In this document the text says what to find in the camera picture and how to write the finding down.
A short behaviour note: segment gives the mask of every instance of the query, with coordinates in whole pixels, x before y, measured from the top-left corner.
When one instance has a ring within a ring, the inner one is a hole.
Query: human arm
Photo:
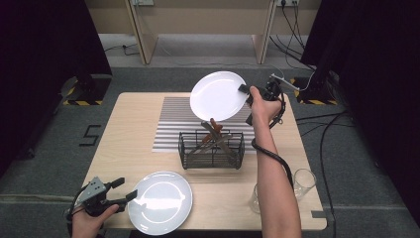
[[[256,143],[277,154],[277,148],[269,129],[269,122],[280,110],[279,101],[264,101],[260,92],[251,87]],[[257,189],[262,217],[263,237],[301,237],[299,208],[282,165],[257,151]]]

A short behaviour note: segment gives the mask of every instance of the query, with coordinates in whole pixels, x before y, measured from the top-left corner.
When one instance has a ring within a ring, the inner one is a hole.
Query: power outlet
[[[134,6],[154,6],[154,0],[132,0]]]
[[[286,4],[284,5],[284,7],[294,7],[294,6],[299,6],[299,0],[284,0],[286,2]],[[277,6],[281,7],[281,0],[278,0],[277,2]]]

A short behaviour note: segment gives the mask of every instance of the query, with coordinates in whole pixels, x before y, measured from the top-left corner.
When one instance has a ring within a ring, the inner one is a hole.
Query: human hand
[[[260,91],[254,87],[250,87],[250,93],[253,96],[253,125],[254,127],[269,126],[269,122],[278,114],[281,109],[281,101],[265,101],[260,95]]]
[[[118,204],[108,207],[97,217],[90,216],[84,208],[78,207],[72,219],[72,238],[95,238],[102,224],[119,208]]]

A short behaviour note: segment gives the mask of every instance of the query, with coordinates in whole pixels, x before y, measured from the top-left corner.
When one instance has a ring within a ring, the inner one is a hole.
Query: forearm
[[[277,154],[268,126],[255,126],[256,143]],[[264,153],[258,157],[258,192],[263,237],[300,237],[297,201],[282,165]]]

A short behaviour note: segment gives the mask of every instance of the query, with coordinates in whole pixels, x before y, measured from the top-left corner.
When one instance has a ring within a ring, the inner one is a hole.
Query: wooden table
[[[261,230],[260,215],[253,213],[248,204],[257,181],[256,154],[245,154],[239,170],[184,170],[178,153],[152,151],[164,99],[189,95],[122,93],[83,184],[95,176],[99,176],[103,182],[124,177],[125,184],[108,192],[109,199],[116,199],[125,197],[143,177],[151,173],[176,172],[189,182],[193,194],[191,212],[178,229]],[[293,173],[301,168],[309,168],[290,107],[283,115],[283,124],[273,127],[271,131],[280,155],[287,160]],[[324,212],[316,187],[299,201],[299,209],[303,230],[322,230],[326,227],[327,221],[322,215]],[[105,226],[135,229],[127,209],[112,216]]]

